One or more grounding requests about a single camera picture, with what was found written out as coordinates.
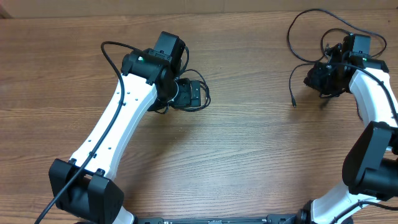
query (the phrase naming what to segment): black bracket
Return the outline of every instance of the black bracket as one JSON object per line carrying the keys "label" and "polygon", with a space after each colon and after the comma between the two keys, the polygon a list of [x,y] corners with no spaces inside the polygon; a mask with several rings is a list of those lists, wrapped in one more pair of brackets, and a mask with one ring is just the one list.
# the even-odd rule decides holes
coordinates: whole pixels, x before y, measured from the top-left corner
{"label": "black bracket", "polygon": [[368,124],[343,164],[343,182],[351,194],[383,201],[398,196],[398,162],[383,158],[388,146],[395,147],[396,133],[384,122]]}
{"label": "black bracket", "polygon": [[[73,161],[54,160],[49,170],[54,197],[78,169]],[[103,170],[82,172],[56,202],[57,208],[98,224],[112,224],[122,207],[124,194],[103,174]]]}

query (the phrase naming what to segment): wooden surface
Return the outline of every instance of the wooden surface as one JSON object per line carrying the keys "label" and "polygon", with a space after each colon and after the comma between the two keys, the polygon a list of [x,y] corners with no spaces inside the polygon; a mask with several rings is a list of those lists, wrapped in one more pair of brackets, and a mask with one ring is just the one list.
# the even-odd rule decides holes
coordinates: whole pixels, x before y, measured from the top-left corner
{"label": "wooden surface", "polygon": [[[397,93],[397,10],[335,13],[387,39],[380,59]],[[100,43],[146,49],[162,30],[187,43],[188,68],[205,76],[213,101],[197,113],[143,117],[116,178],[128,210],[139,217],[253,217],[295,213],[327,193],[341,179],[343,160],[363,124],[352,95],[320,109],[324,101],[302,83],[309,67],[293,77],[298,107],[292,107],[288,79],[301,61],[289,52],[285,35],[296,14],[1,20],[0,222],[34,222],[52,198],[51,163],[71,156],[107,106],[117,79]],[[320,37],[332,27],[346,28],[328,15],[305,15],[292,29],[292,43],[316,59]],[[326,42],[342,40],[332,34]],[[371,52],[380,48],[372,39]],[[118,67],[129,52],[107,51]],[[380,208],[355,215],[362,224],[397,219],[397,212]],[[74,220],[53,208],[43,223]]]}
{"label": "wooden surface", "polygon": [[395,9],[397,0],[0,0],[6,18]]}

